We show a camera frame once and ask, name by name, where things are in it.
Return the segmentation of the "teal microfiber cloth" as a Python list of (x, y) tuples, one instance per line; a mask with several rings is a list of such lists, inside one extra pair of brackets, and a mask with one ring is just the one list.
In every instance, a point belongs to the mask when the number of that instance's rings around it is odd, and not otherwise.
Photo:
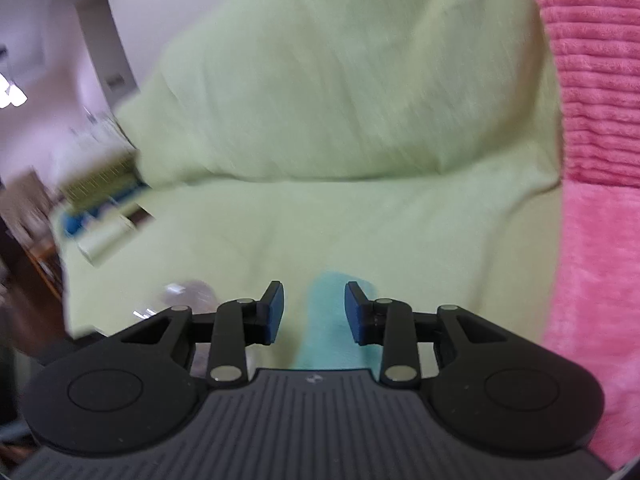
[(346, 318), (345, 286), (357, 282), (367, 296), (374, 286), (360, 278), (338, 272), (322, 273), (310, 285), (307, 296), (307, 327), (294, 370), (350, 370), (368, 368), (378, 376), (382, 349), (360, 347), (352, 338)]

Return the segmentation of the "dark smartphone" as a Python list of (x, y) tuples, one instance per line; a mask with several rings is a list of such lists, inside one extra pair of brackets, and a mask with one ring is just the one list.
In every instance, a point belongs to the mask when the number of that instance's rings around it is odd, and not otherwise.
[(125, 212), (124, 217), (134, 230), (140, 229), (154, 219), (149, 211), (139, 205)]

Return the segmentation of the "white cylindrical bottle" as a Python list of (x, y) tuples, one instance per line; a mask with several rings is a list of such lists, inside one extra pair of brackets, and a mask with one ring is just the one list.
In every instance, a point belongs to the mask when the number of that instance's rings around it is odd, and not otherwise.
[(100, 224), (96, 223), (78, 238), (78, 249), (87, 261), (96, 263), (135, 229), (134, 222), (126, 217), (118, 217)]

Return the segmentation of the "blue floral blanket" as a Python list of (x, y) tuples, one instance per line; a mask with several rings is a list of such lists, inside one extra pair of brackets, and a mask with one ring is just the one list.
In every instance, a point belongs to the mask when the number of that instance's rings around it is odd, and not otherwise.
[(145, 184), (136, 184), (107, 196), (96, 205), (80, 209), (73, 206), (68, 200), (63, 200), (62, 212), (58, 217), (58, 227), (65, 237), (74, 238), (84, 232), (90, 223), (100, 220), (112, 209), (118, 209), (122, 214), (130, 210), (125, 210), (124, 206), (132, 205), (131, 200), (147, 188)]

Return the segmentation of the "light green sofa cover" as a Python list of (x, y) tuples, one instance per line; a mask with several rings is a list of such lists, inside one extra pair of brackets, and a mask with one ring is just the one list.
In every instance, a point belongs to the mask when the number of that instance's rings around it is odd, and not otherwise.
[(117, 332), (172, 282), (278, 280), (291, 354), (329, 272), (544, 331), (561, 128), (534, 0), (228, 0), (116, 117), (151, 220), (97, 264), (60, 240), (69, 332)]

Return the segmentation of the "green patterned cushion upper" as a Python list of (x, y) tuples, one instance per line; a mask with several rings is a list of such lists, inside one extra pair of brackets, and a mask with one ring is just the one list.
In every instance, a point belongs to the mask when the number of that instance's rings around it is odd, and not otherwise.
[(130, 153), (97, 162), (79, 176), (61, 182), (58, 189), (74, 214), (100, 206), (141, 183), (136, 159), (137, 155)]

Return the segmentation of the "pink fleece blanket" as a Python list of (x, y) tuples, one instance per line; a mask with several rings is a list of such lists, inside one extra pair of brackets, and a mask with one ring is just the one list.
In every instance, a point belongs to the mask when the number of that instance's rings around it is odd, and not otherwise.
[(597, 377), (591, 447), (639, 455), (639, 0), (535, 0), (563, 115), (562, 231), (544, 343)]

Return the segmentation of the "white patterned pillow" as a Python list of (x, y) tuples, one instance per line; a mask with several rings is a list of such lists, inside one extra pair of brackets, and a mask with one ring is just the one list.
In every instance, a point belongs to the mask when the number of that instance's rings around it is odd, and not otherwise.
[(62, 188), (135, 152), (118, 125), (110, 120), (97, 122), (53, 151), (51, 181)]

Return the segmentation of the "wooden chair with cover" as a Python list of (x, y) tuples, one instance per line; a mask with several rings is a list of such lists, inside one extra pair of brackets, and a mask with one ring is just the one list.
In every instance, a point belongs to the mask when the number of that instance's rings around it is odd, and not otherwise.
[(57, 199), (35, 170), (28, 170), (2, 188), (1, 219), (52, 296), (61, 301), (61, 263), (49, 220)]

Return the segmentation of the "ceiling pendant lamp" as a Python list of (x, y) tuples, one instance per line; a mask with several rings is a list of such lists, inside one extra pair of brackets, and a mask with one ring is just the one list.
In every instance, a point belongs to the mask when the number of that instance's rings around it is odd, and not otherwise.
[(9, 50), (5, 44), (2, 44), (2, 46), (0, 47), (0, 63), (0, 108), (2, 110), (5, 110), (10, 106), (23, 106), (27, 102), (28, 97), (13, 77), (12, 65), (9, 58)]

